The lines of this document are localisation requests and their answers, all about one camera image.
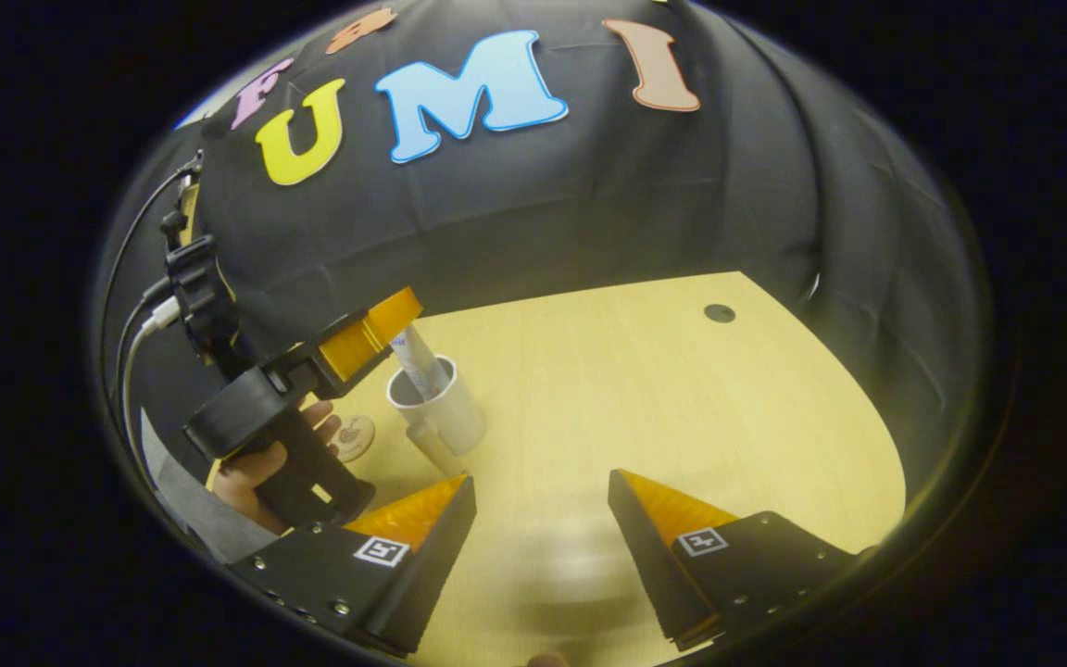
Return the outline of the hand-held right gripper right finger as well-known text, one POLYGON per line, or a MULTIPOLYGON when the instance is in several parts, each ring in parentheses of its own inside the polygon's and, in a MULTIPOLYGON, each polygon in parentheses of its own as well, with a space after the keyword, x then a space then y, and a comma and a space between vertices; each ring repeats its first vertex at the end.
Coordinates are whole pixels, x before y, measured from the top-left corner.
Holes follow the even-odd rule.
POLYGON ((859 556, 765 510, 738 518, 615 469, 607 504, 660 632, 678 650, 753 635, 859 556))

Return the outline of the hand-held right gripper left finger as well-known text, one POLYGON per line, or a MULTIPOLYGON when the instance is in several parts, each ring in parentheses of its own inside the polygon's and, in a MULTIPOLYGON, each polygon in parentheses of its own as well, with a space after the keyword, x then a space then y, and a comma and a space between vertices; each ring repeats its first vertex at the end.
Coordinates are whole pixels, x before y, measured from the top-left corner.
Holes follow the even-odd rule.
POLYGON ((254 591, 348 642, 418 651, 477 515, 458 474, 353 521, 302 524, 229 570, 254 591))

